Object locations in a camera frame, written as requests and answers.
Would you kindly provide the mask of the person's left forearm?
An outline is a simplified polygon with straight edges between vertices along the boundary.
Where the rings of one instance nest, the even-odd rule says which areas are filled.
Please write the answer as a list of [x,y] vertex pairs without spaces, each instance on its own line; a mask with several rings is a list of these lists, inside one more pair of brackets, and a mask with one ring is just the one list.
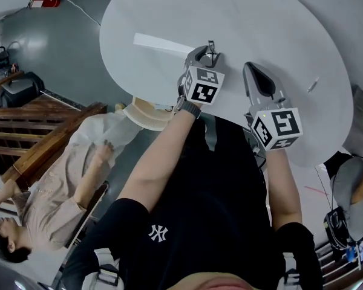
[[187,142],[203,140],[205,130],[201,118],[186,110],[175,114],[140,157],[116,202],[130,200],[152,212],[174,172],[191,176],[193,170],[201,167],[205,151]]

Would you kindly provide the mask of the red fire extinguisher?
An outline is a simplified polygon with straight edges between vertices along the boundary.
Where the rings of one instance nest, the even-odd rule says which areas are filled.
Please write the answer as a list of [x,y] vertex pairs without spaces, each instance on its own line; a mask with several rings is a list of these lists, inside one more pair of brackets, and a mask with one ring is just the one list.
[[30,0],[28,8],[56,8],[60,3],[61,0]]

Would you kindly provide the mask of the person's right forearm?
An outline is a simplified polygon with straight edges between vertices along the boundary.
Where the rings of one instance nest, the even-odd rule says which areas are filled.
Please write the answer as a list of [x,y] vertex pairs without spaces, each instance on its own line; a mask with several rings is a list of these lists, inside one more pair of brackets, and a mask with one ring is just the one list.
[[298,188],[284,149],[266,152],[269,205],[272,226],[278,230],[285,224],[301,224],[302,211]]

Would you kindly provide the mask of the white round table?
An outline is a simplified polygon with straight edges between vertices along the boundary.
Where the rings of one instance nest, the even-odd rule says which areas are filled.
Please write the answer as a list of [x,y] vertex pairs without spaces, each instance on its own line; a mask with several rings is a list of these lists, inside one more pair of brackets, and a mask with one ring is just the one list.
[[342,57],[317,18],[298,0],[111,0],[100,28],[100,51],[113,80],[151,103],[176,103],[187,54],[215,44],[225,80],[205,113],[247,124],[246,62],[277,76],[298,108],[303,136],[289,160],[313,167],[341,148],[353,119]]

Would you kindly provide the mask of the black wristwatch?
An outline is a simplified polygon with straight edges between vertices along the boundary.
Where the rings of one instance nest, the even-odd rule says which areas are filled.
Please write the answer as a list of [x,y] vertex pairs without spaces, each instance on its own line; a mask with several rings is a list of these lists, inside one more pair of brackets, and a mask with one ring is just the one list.
[[201,114],[201,109],[193,102],[188,101],[185,96],[181,95],[177,99],[176,105],[173,107],[173,112],[176,114],[180,111],[186,111],[192,114],[195,119],[198,119]]

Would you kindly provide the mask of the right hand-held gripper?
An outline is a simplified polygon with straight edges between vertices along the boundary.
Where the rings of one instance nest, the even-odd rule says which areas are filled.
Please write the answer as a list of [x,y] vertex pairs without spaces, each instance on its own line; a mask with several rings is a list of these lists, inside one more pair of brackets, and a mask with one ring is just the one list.
[[243,78],[250,98],[245,115],[251,133],[265,151],[290,147],[303,135],[299,111],[286,98],[281,80],[266,67],[246,62]]

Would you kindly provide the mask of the person's black shirt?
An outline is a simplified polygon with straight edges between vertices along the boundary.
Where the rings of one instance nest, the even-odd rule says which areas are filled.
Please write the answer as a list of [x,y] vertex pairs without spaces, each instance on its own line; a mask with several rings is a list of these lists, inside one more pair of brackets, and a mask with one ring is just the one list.
[[230,273],[276,290],[285,253],[295,258],[302,290],[323,286],[312,233],[299,223],[273,230],[260,187],[170,182],[152,211],[116,200],[75,247],[62,275],[66,290],[81,290],[98,271],[100,248],[119,261],[125,290],[165,290],[198,272]]

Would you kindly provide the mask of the metal eyelash curler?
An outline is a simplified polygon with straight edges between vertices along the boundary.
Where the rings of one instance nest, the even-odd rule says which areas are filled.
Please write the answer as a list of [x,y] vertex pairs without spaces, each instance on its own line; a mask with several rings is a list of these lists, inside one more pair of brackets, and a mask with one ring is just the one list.
[[211,68],[215,66],[216,58],[218,53],[215,50],[215,43],[213,40],[208,40],[208,51],[206,53],[209,58],[211,58]]

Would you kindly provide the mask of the large wooden drawer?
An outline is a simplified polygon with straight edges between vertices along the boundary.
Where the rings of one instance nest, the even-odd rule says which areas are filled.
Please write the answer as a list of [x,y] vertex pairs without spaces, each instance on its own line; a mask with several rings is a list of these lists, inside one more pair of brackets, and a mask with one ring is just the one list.
[[132,98],[131,104],[123,112],[138,126],[157,132],[162,131],[174,115],[172,109],[170,111],[156,109],[154,103],[142,100],[136,96]]

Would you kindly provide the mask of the pink strip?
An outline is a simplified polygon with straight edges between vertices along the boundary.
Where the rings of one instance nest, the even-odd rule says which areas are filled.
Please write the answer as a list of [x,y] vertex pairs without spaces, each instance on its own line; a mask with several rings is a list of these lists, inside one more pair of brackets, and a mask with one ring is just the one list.
[[325,195],[329,195],[324,189],[323,190],[319,190],[317,188],[313,188],[313,187],[309,187],[307,185],[304,186],[304,188],[308,189],[308,190],[311,190],[311,191],[314,191],[314,192],[318,192],[318,193],[322,193],[322,194],[325,194]]

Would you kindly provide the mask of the black bag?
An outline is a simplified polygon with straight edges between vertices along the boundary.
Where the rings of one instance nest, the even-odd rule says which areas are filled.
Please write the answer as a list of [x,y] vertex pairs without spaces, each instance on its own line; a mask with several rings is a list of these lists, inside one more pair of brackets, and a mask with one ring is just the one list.
[[27,72],[0,87],[0,108],[20,108],[39,97],[44,89],[43,81]]

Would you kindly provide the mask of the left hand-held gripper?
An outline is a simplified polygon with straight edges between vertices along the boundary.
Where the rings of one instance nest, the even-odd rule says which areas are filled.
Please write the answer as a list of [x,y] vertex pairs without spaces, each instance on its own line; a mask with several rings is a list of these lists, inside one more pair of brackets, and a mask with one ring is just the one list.
[[185,59],[187,69],[178,80],[178,93],[187,101],[213,105],[224,82],[225,74],[211,70],[218,65],[221,53],[207,53],[207,49],[208,46],[203,45],[187,55]]

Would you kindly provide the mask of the person's black trousers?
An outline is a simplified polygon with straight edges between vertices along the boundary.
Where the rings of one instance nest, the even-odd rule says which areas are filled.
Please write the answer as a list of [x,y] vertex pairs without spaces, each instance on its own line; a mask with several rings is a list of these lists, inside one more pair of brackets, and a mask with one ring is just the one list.
[[217,142],[210,150],[204,121],[194,122],[167,188],[264,203],[266,185],[243,128],[216,117],[215,131]]

